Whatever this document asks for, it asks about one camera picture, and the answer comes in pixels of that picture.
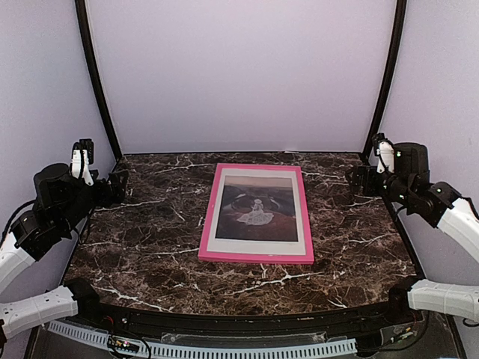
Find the canyon photo print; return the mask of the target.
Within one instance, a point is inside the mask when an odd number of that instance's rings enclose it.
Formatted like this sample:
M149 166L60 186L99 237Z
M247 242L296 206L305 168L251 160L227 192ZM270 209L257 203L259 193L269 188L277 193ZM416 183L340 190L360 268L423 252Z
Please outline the canyon photo print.
M292 179L225 176L216 238L298 242Z

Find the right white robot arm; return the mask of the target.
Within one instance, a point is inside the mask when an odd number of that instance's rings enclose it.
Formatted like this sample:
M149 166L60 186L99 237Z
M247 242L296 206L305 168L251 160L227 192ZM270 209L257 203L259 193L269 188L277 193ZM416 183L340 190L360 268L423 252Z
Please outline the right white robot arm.
M469 255L478 258L478 211L446 182L431 182L427 147L412 142L392 143L382 133L372 140L377 165L354 166L346 173L353 193L397 203L407 215L419 215L441 230ZM478 288L437 283L408 276L388 293L382 318L396 325L410 311L433 311L478 321Z

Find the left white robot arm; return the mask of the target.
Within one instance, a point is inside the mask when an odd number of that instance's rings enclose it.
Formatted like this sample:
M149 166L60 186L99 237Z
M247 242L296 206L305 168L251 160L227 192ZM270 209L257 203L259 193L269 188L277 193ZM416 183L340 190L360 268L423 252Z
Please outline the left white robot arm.
M109 174L93 183L75 178L63 163L49 165L34 175L36 190L32 207L15 211L1 238L1 288L47 254L62 239L71 239L72 232L97 207L120 204L125 198L128 172ZM90 326L105 321L105 308L99 296L82 278L68 280L56 289L21 301L1 304L1 343L17 334L51 322L78 315Z

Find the black front rail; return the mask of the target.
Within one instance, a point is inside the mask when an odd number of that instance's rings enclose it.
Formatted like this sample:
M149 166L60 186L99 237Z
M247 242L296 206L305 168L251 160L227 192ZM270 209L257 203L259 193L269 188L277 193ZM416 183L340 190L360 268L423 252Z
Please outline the black front rail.
M163 334L211 334L213 336L260 336L312 334L329 336L373 334L394 325L417 328L426 315L417 310L394 312L386 302L343 310L271 316L207 316L160 313L101 304L97 317L74 316L68 320L94 328L128 331L139 336L159 338Z

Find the right black corner post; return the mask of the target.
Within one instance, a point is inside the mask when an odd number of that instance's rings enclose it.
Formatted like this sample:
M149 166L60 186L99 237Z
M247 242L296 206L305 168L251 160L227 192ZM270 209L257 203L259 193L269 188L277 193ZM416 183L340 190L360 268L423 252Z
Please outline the right black corner post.
M391 90L391 84L394 78L397 58L400 51L400 44L403 35L403 27L406 19L407 0L397 0L394 12L394 21L391 30L391 39L388 47L388 54L385 62L385 69L382 76L379 94L376 106L373 112L369 131L366 141L361 152L361 160L369 163L371 151L373 150L373 136L379 131L383 115L385 113L386 104Z

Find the black corner post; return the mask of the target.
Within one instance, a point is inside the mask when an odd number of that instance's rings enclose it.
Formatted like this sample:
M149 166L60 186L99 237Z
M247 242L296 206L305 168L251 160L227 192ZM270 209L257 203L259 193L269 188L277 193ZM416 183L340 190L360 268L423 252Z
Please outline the black corner post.
M115 161L122 159L123 153L120 148L118 137L116 135L112 117L106 101L106 95L103 90L102 80L100 78L100 71L97 64L97 59L94 50L93 37L91 35L91 27L88 19L87 2L84 0L74 1L76 8L76 18L79 27L79 33L82 41L82 48L85 56L85 63L88 68L91 87L94 92L94 97L97 103L100 119L106 133L112 154Z
M394 12L394 21L391 30L391 39L388 47L388 54L385 62L385 69L382 76L379 94L376 106L373 112L369 131L366 141L361 152L361 160L369 163L371 151L373 150L373 136L379 131L383 115L385 113L386 104L391 90L391 84L394 78L397 58L400 51L400 44L403 35L403 27L406 19L407 0L397 0Z

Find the left black corner post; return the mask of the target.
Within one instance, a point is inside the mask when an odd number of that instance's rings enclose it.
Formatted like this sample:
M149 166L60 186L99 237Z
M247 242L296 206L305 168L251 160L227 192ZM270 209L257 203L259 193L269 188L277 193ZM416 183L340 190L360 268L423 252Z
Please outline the left black corner post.
M82 41L82 48L85 56L85 63L88 68L91 87L94 92L94 97L97 103L100 119L106 133L112 154L115 161L122 159L123 153L120 148L118 137L116 135L112 117L106 101L106 95L103 90L102 80L100 78L100 71L97 64L97 59L94 50L93 37L91 35L91 27L88 19L87 2L84 0L74 1L76 8L76 18L79 27L79 33Z

